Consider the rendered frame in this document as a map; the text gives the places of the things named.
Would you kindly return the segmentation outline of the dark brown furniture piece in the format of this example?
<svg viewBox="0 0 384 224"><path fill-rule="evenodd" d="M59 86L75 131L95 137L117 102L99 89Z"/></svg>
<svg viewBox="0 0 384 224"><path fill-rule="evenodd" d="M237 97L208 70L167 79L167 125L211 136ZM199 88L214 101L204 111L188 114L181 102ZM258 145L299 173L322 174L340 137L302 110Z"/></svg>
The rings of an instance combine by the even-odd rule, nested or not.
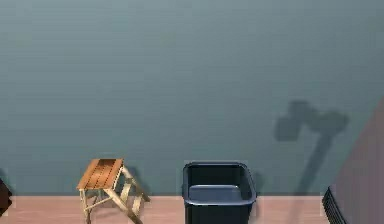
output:
<svg viewBox="0 0 384 224"><path fill-rule="evenodd" d="M0 216L4 213L12 204L11 200L12 192L9 190L4 181L0 178Z"/></svg>

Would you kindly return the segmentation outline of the dark blue bin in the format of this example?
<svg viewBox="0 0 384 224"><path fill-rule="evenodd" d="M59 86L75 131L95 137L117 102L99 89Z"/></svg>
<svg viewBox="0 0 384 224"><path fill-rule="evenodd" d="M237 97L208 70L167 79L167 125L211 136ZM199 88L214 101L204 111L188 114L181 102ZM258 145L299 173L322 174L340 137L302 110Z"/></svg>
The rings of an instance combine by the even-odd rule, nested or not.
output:
<svg viewBox="0 0 384 224"><path fill-rule="evenodd" d="M257 193L240 162L190 162L183 168L185 224L248 224Z"/></svg>

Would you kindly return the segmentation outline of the wooden slatted stool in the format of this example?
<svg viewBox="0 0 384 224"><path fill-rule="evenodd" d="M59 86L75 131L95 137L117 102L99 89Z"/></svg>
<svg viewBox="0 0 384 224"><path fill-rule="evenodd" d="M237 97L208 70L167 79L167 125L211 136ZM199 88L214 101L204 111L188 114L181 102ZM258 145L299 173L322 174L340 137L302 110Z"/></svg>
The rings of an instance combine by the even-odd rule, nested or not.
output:
<svg viewBox="0 0 384 224"><path fill-rule="evenodd" d="M85 224L91 224L94 208L109 201L113 201L134 224L143 224L141 207L151 201L122 158L92 159L76 189L79 191Z"/></svg>

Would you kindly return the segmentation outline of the black ribbed object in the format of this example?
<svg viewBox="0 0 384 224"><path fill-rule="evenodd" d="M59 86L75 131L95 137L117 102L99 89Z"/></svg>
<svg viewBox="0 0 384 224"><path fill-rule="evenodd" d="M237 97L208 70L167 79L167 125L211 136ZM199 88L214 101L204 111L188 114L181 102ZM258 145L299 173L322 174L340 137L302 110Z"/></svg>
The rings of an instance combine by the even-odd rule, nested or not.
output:
<svg viewBox="0 0 384 224"><path fill-rule="evenodd" d="M325 191L322 205L329 224L348 224L337 205L330 187Z"/></svg>

